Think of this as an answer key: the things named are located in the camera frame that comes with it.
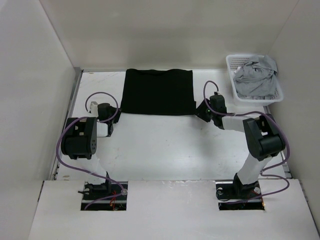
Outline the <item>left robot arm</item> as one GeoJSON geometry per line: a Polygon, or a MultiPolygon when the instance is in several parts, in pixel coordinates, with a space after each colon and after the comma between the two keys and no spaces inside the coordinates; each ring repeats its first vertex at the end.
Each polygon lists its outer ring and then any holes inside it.
{"type": "Polygon", "coordinates": [[[90,174],[102,176],[98,184],[86,183],[81,192],[85,200],[108,199],[121,190],[116,183],[111,182],[108,172],[101,166],[96,152],[98,139],[110,137],[114,130],[114,124],[118,123],[122,110],[113,107],[109,103],[97,103],[92,101],[87,108],[89,117],[85,117],[76,123],[76,118],[67,119],[66,126],[69,129],[62,137],[60,149],[62,154],[71,160],[78,162],[80,167],[90,174]]]}

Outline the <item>black tank top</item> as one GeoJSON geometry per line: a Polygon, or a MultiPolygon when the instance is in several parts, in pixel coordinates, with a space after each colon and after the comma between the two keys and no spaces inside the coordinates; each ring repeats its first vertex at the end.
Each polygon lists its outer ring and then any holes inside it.
{"type": "Polygon", "coordinates": [[[125,72],[121,109],[123,113],[159,116],[189,116],[196,112],[193,71],[183,69],[125,72]]]}

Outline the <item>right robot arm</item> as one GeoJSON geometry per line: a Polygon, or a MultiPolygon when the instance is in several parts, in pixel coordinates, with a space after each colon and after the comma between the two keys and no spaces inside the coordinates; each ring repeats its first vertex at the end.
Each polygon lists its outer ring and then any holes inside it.
{"type": "Polygon", "coordinates": [[[216,184],[218,200],[250,201],[262,193],[258,178],[265,166],[286,147],[280,131],[274,126],[271,115],[260,113],[257,117],[228,113],[225,98],[214,93],[204,99],[195,115],[221,130],[233,130],[245,134],[248,157],[242,168],[234,175],[232,183],[216,184]]]}

